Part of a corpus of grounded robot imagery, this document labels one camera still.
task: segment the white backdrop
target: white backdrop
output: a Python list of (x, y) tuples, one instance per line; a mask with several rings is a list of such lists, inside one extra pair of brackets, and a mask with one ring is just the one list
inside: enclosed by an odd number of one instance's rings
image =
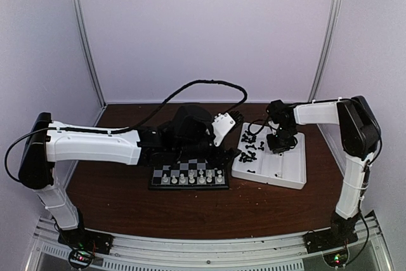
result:
[[(317, 96), (364, 95), (381, 125), (383, 151), (371, 167), (363, 210), (375, 210), (396, 270), (405, 270), (406, 244), (405, 16), (406, 0), (343, 0)], [(341, 150), (339, 129), (326, 128)]]
[[(107, 102), (160, 102), (194, 79), (224, 79), (252, 102), (306, 100), (331, 0), (81, 0)], [(199, 85), (179, 101), (234, 101)]]
[[(0, 269), (23, 270), (39, 216), (33, 191), (8, 178), (8, 146), (31, 131), (40, 112), (93, 124), (100, 110), (84, 62), (71, 0), (0, 0)], [(23, 145), (9, 158), (16, 176)], [(58, 163), (63, 180), (70, 162)]]

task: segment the chessboard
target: chessboard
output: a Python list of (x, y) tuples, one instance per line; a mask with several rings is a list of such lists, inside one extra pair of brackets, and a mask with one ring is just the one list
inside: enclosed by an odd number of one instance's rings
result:
[(204, 159), (177, 162), (155, 167), (150, 190), (219, 190), (228, 189), (227, 172), (212, 168)]

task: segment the white tray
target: white tray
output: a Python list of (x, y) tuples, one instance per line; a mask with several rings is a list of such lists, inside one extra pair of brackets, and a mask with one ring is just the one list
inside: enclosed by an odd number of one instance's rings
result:
[[(241, 142), (242, 135), (248, 128), (249, 123), (242, 125), (240, 141), (238, 148), (247, 154), (246, 145), (250, 143)], [(260, 125), (251, 125), (251, 132), (259, 130)], [(257, 160), (253, 162), (240, 162), (240, 157), (236, 157), (233, 162), (231, 175), (236, 178), (257, 181), (261, 183), (277, 185), (279, 187), (302, 189), (306, 184), (306, 154), (305, 154), (305, 135), (298, 133), (295, 137), (298, 144), (282, 154), (274, 154), (266, 144), (266, 135), (272, 133), (269, 127), (264, 129), (256, 136), (255, 147), (259, 147), (261, 141), (264, 141), (265, 150), (253, 150), (256, 153)]]

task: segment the wooden table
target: wooden table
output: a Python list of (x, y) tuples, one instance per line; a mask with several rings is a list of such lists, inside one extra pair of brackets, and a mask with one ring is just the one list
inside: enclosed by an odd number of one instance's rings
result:
[[(169, 104), (148, 125), (173, 118)], [(202, 104), (213, 114), (225, 104)], [(110, 105), (99, 126), (138, 122), (156, 105)], [(265, 104), (239, 107), (245, 121), (265, 118)], [(302, 190), (274, 187), (230, 176), (229, 190), (150, 191), (150, 168), (81, 161), (68, 187), (85, 226), (97, 230), (177, 239), (261, 237), (328, 227), (343, 177), (316, 126), (301, 126), (306, 136), (307, 184)], [(240, 129), (226, 137), (236, 147)]]

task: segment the white pawn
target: white pawn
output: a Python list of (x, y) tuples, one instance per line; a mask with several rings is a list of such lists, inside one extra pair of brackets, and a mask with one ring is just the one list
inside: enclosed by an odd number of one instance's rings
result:
[(182, 184), (186, 183), (186, 179), (185, 179), (184, 174), (180, 174), (179, 182), (182, 183)]
[(166, 176), (166, 174), (164, 174), (164, 176), (162, 177), (162, 182), (167, 183), (169, 181), (169, 178)]

